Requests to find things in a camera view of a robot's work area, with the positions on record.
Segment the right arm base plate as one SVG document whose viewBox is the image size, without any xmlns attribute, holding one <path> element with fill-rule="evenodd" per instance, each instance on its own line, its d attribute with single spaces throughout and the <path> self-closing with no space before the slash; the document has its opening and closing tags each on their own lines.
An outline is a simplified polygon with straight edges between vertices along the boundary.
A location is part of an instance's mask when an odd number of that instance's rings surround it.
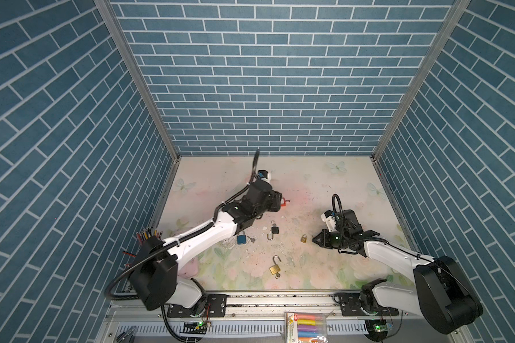
<svg viewBox="0 0 515 343">
<path fill-rule="evenodd" d="M 333 295 L 333 301 L 340 307 L 343 317 L 395 317 L 399 310 L 392 307 L 382 307 L 375 300 L 369 301 L 360 292 L 338 292 Z"/>
</svg>

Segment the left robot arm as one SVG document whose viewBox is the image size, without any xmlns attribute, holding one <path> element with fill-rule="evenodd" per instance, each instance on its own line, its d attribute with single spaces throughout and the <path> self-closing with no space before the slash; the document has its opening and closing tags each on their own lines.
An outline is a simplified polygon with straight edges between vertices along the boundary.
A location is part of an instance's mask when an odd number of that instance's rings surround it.
<svg viewBox="0 0 515 343">
<path fill-rule="evenodd" d="M 273 189 L 270 174 L 258 170 L 260 154 L 255 153 L 247 184 L 221 202 L 210 220 L 182 234 L 142 244 L 134 263 L 105 288 L 109 300 L 140 300 L 149 311 L 177 305 L 198 316 L 208 307 L 210 296 L 193 279 L 178 272 L 197 255 L 251 227 L 266 212 L 281 208 L 282 194 Z"/>
</svg>

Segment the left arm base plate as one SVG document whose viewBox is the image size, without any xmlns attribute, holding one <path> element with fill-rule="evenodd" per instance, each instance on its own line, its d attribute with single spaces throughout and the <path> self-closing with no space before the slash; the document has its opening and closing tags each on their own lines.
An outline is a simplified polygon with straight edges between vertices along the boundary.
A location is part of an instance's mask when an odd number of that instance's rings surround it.
<svg viewBox="0 0 515 343">
<path fill-rule="evenodd" d="M 169 318 L 216 318 L 224 317 L 227 309 L 227 294 L 205 294 L 190 308 L 171 304 L 167 308 Z"/>
</svg>

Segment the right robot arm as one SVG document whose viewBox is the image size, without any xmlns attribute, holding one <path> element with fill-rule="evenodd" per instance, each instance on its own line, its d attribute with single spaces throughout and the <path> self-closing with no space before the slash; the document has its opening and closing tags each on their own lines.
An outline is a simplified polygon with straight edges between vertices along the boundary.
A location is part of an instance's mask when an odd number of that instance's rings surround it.
<svg viewBox="0 0 515 343">
<path fill-rule="evenodd" d="M 403 286 L 378 278 L 364 284 L 356 304 L 368 316 L 389 310 L 424 318 L 441 334 L 451 334 L 484 313 L 483 305 L 459 263 L 442 256 L 420 254 L 394 244 L 373 230 L 364 230 L 353 210 L 345 210 L 337 194 L 321 216 L 326 228 L 313 243 L 339 254 L 378 261 L 412 281 Z"/>
</svg>

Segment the large brass padlock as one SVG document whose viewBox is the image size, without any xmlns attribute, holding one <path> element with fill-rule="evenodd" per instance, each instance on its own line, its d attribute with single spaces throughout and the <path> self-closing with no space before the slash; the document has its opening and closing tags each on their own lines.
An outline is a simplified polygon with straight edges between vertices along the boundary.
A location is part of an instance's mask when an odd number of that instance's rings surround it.
<svg viewBox="0 0 515 343">
<path fill-rule="evenodd" d="M 279 266 L 279 262 L 281 262 L 281 258 L 278 256 L 278 255 L 274 255 L 273 258 L 272 258 L 272 261 L 273 261 L 273 265 L 269 268 L 270 270 L 270 273 L 276 278 L 276 279 L 279 279 L 280 278 L 280 271 L 281 271 L 281 268 Z"/>
</svg>

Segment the blue padlock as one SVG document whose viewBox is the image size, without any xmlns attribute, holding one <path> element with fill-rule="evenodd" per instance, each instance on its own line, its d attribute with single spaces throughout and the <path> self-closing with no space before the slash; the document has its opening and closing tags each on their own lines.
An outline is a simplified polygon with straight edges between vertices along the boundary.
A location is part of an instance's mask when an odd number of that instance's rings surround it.
<svg viewBox="0 0 515 343">
<path fill-rule="evenodd" d="M 237 245 L 247 244 L 247 236 L 244 232 L 239 232 L 237 234 Z"/>
</svg>

